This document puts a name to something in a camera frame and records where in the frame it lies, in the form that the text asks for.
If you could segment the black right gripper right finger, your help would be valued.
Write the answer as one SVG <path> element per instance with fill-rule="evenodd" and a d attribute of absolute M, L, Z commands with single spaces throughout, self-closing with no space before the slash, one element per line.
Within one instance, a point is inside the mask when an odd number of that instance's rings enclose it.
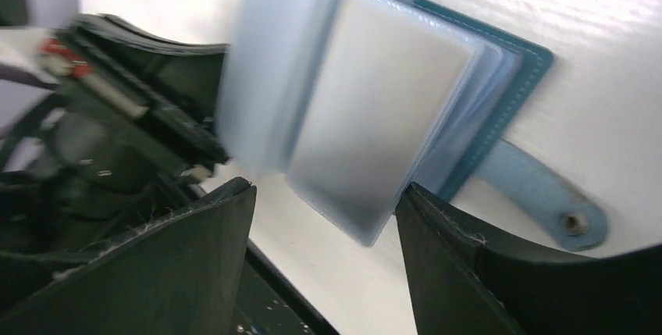
<path fill-rule="evenodd" d="M 590 258 L 527 241 L 411 184 L 397 228 L 420 334 L 658 334 L 661 248 Z"/>

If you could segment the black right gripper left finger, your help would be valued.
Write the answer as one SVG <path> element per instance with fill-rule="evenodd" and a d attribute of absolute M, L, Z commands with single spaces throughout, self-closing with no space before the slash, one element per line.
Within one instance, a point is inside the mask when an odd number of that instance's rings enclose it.
<path fill-rule="evenodd" d="M 228 333 L 256 193 L 236 177 L 79 251 L 3 251 L 2 333 Z"/>

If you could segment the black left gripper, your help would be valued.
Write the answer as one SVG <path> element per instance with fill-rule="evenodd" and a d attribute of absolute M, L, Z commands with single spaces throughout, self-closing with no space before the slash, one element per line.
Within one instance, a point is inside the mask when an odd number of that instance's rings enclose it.
<path fill-rule="evenodd" d="M 72 250 L 209 178 L 226 44 L 158 37 L 112 14 L 1 31 L 1 74 L 47 94 L 1 136 L 1 247 Z"/>

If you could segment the teal leather card holder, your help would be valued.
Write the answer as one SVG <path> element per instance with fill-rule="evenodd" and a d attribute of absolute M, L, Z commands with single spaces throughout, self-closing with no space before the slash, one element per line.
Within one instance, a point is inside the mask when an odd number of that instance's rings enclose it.
<path fill-rule="evenodd" d="M 428 0 L 241 0 L 215 131 L 371 245 L 405 187 L 445 201 L 477 175 L 561 247 L 602 244 L 604 211 L 503 132 L 553 54 Z"/>

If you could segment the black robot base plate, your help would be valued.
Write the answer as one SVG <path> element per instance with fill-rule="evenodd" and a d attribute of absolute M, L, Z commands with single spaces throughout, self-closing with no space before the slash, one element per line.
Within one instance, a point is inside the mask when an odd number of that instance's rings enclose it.
<path fill-rule="evenodd" d="M 339 334 L 252 241 L 247 245 L 229 333 Z"/>

